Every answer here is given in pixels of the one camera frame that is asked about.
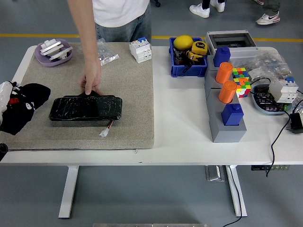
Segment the orange cup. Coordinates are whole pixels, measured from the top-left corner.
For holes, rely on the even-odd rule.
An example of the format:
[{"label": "orange cup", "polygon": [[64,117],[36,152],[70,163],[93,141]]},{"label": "orange cup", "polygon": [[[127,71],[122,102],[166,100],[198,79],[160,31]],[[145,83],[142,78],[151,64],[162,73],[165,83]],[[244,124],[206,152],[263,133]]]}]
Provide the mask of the orange cup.
[{"label": "orange cup", "polygon": [[234,81],[228,80],[223,84],[219,94],[219,100],[223,103],[230,103],[237,90],[237,84]]},{"label": "orange cup", "polygon": [[229,80],[229,77],[232,74],[233,66],[228,62],[222,62],[219,66],[219,70],[217,72],[215,80],[219,84],[224,84],[226,81]]}]

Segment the yellow floor line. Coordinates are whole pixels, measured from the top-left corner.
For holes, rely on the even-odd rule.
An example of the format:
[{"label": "yellow floor line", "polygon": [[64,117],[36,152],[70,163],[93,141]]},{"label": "yellow floor line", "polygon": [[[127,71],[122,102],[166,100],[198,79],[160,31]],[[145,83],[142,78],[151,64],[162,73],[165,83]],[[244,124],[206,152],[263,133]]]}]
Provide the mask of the yellow floor line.
[{"label": "yellow floor line", "polygon": [[79,38],[72,34],[0,34],[0,37],[11,38]]},{"label": "yellow floor line", "polygon": [[[0,37],[10,38],[79,38],[74,34],[0,34]],[[169,39],[171,36],[153,35],[152,39]],[[282,39],[282,38],[253,38],[260,42],[285,42],[285,43],[303,43],[303,39]]]}]

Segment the tape measure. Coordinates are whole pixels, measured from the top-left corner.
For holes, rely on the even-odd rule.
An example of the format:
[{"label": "tape measure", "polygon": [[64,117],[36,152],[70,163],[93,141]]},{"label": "tape measure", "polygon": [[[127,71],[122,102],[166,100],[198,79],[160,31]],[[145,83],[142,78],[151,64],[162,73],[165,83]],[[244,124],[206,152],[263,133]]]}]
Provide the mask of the tape measure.
[{"label": "tape measure", "polygon": [[207,54],[207,48],[208,45],[202,41],[196,41],[193,43],[193,46],[191,48],[191,52],[200,54],[200,55],[206,55]]},{"label": "tape measure", "polygon": [[202,41],[196,41],[193,43],[191,51],[188,51],[188,58],[193,61],[200,61],[203,59],[203,55],[207,54],[208,45]]}]

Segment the table leg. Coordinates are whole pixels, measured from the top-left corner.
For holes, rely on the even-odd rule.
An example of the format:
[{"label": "table leg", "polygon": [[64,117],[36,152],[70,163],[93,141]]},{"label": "table leg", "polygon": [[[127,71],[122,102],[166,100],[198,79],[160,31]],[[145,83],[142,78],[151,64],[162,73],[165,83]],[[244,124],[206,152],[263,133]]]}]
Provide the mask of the table leg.
[{"label": "table leg", "polygon": [[63,192],[59,218],[68,219],[71,214],[72,199],[74,197],[79,166],[68,166],[68,173]]},{"label": "table leg", "polygon": [[[230,186],[231,192],[232,192],[232,201],[233,201],[233,206],[235,207],[236,216],[240,217],[241,210],[242,210],[242,217],[246,217],[247,213],[246,213],[246,209],[245,209],[245,205],[244,205],[244,199],[243,199],[243,195],[242,195],[242,191],[241,191],[241,187],[240,187],[240,182],[239,182],[239,178],[238,178],[238,174],[237,174],[237,170],[236,170],[236,165],[226,166],[226,171],[227,171],[227,175],[228,175],[229,186]],[[236,184],[238,192],[239,192],[240,201],[239,201],[239,197],[238,197],[238,193],[237,193],[235,184]]]}]

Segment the person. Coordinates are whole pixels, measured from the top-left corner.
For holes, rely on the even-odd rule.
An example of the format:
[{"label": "person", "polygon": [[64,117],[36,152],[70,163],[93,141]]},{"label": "person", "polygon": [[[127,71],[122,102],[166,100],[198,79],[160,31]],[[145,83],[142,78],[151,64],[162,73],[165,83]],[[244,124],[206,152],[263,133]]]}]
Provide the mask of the person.
[{"label": "person", "polygon": [[225,0],[203,0],[198,5],[192,5],[189,7],[189,10],[200,17],[208,18],[210,9],[209,4],[217,9],[219,13],[224,11],[225,8]]},{"label": "person", "polygon": [[258,25],[270,25],[280,21],[279,0],[254,0],[261,6],[263,6],[264,14],[259,20],[256,21]]},{"label": "person", "polygon": [[152,38],[150,0],[68,0],[84,54],[84,70],[78,81],[80,91],[102,94],[101,64],[97,39],[132,42]]}]

